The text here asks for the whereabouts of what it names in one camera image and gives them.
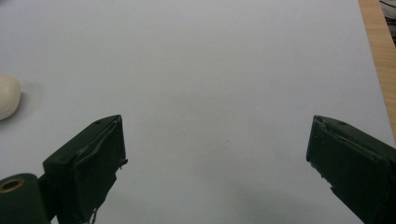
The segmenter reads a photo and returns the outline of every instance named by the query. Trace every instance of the white table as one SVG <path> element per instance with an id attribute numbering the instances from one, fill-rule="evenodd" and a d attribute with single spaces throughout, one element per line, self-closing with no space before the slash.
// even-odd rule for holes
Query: white table
<path id="1" fill-rule="evenodd" d="M 357 1 L 2 1 L 0 178 L 122 114 L 97 223 L 361 223 L 305 161 L 315 114 L 394 146 Z"/>

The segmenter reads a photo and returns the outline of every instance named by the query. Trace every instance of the dark object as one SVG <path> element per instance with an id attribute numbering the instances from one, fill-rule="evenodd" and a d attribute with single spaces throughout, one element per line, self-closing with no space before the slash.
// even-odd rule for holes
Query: dark object
<path id="1" fill-rule="evenodd" d="M 126 162 L 121 116 L 99 119 L 49 156 L 38 180 L 0 181 L 0 223 L 88 223 Z"/>
<path id="2" fill-rule="evenodd" d="M 366 224 L 396 222 L 396 150 L 336 119 L 315 116 L 306 160 Z"/>

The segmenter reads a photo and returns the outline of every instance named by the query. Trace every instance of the white tabletop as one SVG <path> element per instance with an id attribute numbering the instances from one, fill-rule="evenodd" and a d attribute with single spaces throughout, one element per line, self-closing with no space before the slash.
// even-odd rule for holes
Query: white tabletop
<path id="1" fill-rule="evenodd" d="M 312 118 L 394 146 L 357 1 L 0 1 L 0 73 L 0 178 L 122 114 L 98 224 L 361 223 L 305 161 Z"/>

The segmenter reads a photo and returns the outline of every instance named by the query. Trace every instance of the white round object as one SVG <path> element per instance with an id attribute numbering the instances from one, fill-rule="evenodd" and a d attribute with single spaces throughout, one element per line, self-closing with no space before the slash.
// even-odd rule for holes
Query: white round object
<path id="1" fill-rule="evenodd" d="M 20 82 L 15 77 L 0 75 L 0 120 L 15 112 L 20 99 Z"/>

